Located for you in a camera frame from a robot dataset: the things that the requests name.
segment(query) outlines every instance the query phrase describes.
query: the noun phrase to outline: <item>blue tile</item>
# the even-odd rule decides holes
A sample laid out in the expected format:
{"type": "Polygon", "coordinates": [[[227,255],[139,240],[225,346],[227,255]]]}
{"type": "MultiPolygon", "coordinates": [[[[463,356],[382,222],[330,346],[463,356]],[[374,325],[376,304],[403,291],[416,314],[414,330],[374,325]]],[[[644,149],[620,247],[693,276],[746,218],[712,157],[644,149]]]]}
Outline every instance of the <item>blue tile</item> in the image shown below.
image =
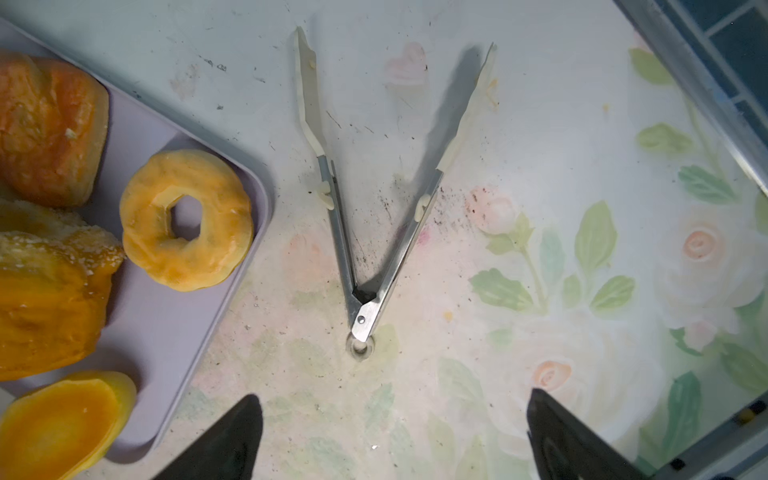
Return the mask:
{"type": "Polygon", "coordinates": [[[763,143],[768,147],[768,128],[766,128],[765,124],[760,121],[754,110],[752,110],[752,107],[750,107],[750,105],[745,101],[740,101],[736,104],[736,108],[739,109],[741,116],[744,118],[744,120],[746,120],[750,127],[752,127],[752,130],[755,131],[755,134],[757,134],[757,136],[760,137],[760,140],[762,140],[763,143]]]}
{"type": "Polygon", "coordinates": [[[768,110],[768,22],[754,8],[711,37],[758,102],[768,110]]]}
{"type": "Polygon", "coordinates": [[[712,78],[714,78],[715,82],[717,82],[720,88],[723,89],[725,94],[729,97],[736,95],[738,93],[736,87],[733,86],[730,80],[728,80],[728,77],[726,77],[717,63],[710,57],[710,54],[704,50],[704,47],[701,46],[701,43],[694,37],[694,34],[685,26],[682,18],[680,18],[674,9],[671,8],[667,0],[656,0],[656,3],[667,18],[670,19],[672,25],[674,25],[677,31],[683,36],[685,42],[688,43],[691,49],[693,49],[696,56],[701,60],[704,67],[710,72],[712,78]]]}
{"type": "Polygon", "coordinates": [[[702,30],[746,3],[746,0],[678,0],[702,30]]]}

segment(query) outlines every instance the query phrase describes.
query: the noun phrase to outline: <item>plastic container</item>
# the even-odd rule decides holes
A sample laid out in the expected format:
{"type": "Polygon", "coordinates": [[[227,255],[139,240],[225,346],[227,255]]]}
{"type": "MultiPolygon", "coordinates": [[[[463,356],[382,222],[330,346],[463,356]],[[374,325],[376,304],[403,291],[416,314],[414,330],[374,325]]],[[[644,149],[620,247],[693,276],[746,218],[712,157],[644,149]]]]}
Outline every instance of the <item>plastic container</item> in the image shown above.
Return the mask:
{"type": "MultiPolygon", "coordinates": [[[[0,47],[60,58],[2,20],[0,47]]],[[[224,282],[194,292],[177,292],[154,282],[126,259],[114,275],[107,325],[94,353],[62,369],[0,383],[0,387],[19,396],[78,370],[116,370],[128,374],[138,387],[137,403],[107,458],[130,463],[144,457],[161,441],[216,325],[227,312],[227,305],[259,246],[270,220],[271,201],[264,182],[243,165],[253,163],[252,159],[222,154],[211,147],[213,142],[202,141],[98,75],[94,76],[109,90],[110,118],[94,192],[88,203],[78,210],[87,222],[121,238],[118,206],[134,172],[158,151],[189,147],[202,148],[226,160],[243,182],[253,210],[253,245],[245,260],[224,282]]],[[[196,201],[182,199],[175,207],[174,216],[176,231],[182,236],[193,236],[199,231],[200,205],[196,201]]]]}

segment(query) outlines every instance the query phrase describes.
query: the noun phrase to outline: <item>pastry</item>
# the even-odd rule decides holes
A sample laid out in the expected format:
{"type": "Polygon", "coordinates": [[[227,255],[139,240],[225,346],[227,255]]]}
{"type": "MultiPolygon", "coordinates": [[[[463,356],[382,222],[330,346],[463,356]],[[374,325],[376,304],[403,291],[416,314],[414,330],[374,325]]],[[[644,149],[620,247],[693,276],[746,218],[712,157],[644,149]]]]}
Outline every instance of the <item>pastry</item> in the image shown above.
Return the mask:
{"type": "Polygon", "coordinates": [[[111,233],[77,214],[0,200],[0,381],[92,353],[123,259],[111,233]]]}
{"type": "Polygon", "coordinates": [[[78,372],[14,401],[0,419],[0,478],[69,480],[104,456],[136,404],[119,372],[78,372]]]}
{"type": "Polygon", "coordinates": [[[75,207],[91,196],[109,95],[66,62],[0,53],[0,177],[24,200],[75,207]]]}
{"type": "Polygon", "coordinates": [[[120,199],[123,247],[156,282],[188,292],[223,282],[253,240],[250,200],[232,169],[198,150],[153,155],[120,199]],[[203,207],[200,236],[177,238],[170,209],[185,195],[203,207]]]}

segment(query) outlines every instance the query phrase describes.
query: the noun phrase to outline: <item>metal ring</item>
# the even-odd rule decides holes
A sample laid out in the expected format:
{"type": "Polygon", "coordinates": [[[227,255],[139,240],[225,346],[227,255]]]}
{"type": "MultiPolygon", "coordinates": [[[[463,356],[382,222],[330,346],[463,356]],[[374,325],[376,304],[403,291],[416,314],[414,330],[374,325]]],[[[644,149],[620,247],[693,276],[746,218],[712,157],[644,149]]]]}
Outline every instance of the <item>metal ring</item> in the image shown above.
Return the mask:
{"type": "Polygon", "coordinates": [[[373,336],[368,336],[368,340],[365,343],[356,339],[352,333],[346,337],[346,351],[358,362],[362,362],[370,357],[375,347],[376,341],[373,339],[373,336]]]}

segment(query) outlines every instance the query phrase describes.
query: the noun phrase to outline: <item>tray rim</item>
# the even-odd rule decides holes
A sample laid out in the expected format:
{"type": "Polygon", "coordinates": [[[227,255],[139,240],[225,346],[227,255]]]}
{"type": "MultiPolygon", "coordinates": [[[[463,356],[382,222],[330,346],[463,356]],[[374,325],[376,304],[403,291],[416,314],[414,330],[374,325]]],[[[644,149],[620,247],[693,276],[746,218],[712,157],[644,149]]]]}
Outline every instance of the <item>tray rim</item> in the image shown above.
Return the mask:
{"type": "MultiPolygon", "coordinates": [[[[205,146],[206,148],[211,149],[215,154],[221,156],[222,158],[226,159],[233,165],[240,168],[244,173],[248,174],[250,177],[253,178],[257,182],[257,184],[260,187],[260,191],[263,193],[261,195],[262,198],[259,198],[258,200],[263,202],[264,205],[264,212],[265,214],[258,216],[258,224],[254,225],[255,234],[253,236],[253,241],[251,242],[250,248],[248,249],[248,253],[243,258],[243,261],[240,263],[240,265],[237,267],[237,271],[234,273],[235,278],[232,282],[232,285],[227,290],[227,293],[224,295],[221,304],[219,305],[218,310],[216,311],[216,315],[211,322],[210,326],[208,327],[205,336],[203,337],[203,340],[200,344],[200,347],[197,349],[197,352],[195,353],[195,357],[192,361],[192,363],[189,365],[189,368],[187,368],[187,371],[184,373],[184,377],[182,378],[182,381],[180,383],[179,389],[176,391],[174,395],[174,399],[170,404],[170,407],[165,413],[165,416],[163,418],[163,422],[159,425],[157,429],[157,433],[155,437],[152,438],[151,441],[149,441],[147,444],[139,445],[137,447],[137,451],[139,451],[139,455],[135,458],[132,458],[132,460],[128,462],[116,462],[116,463],[135,463],[141,460],[144,456],[147,455],[147,453],[154,448],[156,448],[163,440],[163,437],[165,436],[166,431],[168,430],[170,423],[174,420],[174,413],[176,412],[176,409],[179,406],[179,403],[184,396],[184,393],[187,391],[189,384],[194,377],[195,372],[197,371],[197,367],[200,364],[200,361],[202,360],[205,352],[208,350],[208,346],[210,345],[211,340],[214,337],[214,334],[217,330],[217,327],[219,326],[219,323],[224,318],[224,315],[226,315],[229,305],[232,302],[232,299],[237,293],[240,284],[243,282],[243,278],[245,277],[248,267],[250,266],[251,262],[253,261],[253,257],[256,254],[256,250],[258,246],[261,244],[261,241],[264,237],[264,234],[266,233],[266,229],[268,228],[270,221],[272,220],[273,215],[273,206],[274,206],[274,199],[273,199],[273,189],[271,188],[271,182],[265,181],[262,179],[260,175],[258,175],[252,168],[247,167],[242,162],[239,162],[235,159],[233,159],[229,154],[225,154],[221,151],[220,148],[215,147],[213,144],[211,144],[209,141],[205,141],[203,138],[200,138],[198,135],[192,133],[188,128],[185,126],[177,123],[176,121],[171,120],[166,114],[160,112],[159,110],[152,108],[148,104],[141,101],[140,95],[132,95],[125,91],[123,88],[118,87],[111,81],[108,81],[105,79],[102,75],[99,75],[98,73],[92,71],[89,68],[86,68],[81,62],[74,60],[69,55],[66,55],[65,53],[62,53],[61,50],[57,48],[53,48],[47,43],[43,42],[39,38],[35,37],[34,35],[28,33],[23,28],[17,26],[13,22],[9,21],[7,18],[3,18],[0,16],[0,28],[7,27],[12,29],[13,31],[19,33],[20,35],[23,35],[28,40],[34,42],[35,44],[45,48],[46,50],[49,50],[51,53],[59,57],[61,60],[64,60],[72,65],[74,65],[77,68],[80,68],[82,71],[85,71],[90,76],[95,78],[99,83],[103,84],[105,87],[107,87],[110,90],[110,93],[114,92],[116,94],[123,95],[126,97],[129,101],[133,102],[135,105],[140,106],[145,111],[161,118],[163,121],[166,121],[168,124],[173,125],[176,129],[179,130],[179,132],[184,133],[189,138],[192,138],[199,144],[205,146]]],[[[112,460],[109,458],[109,451],[106,454],[106,458],[112,460]]]]}

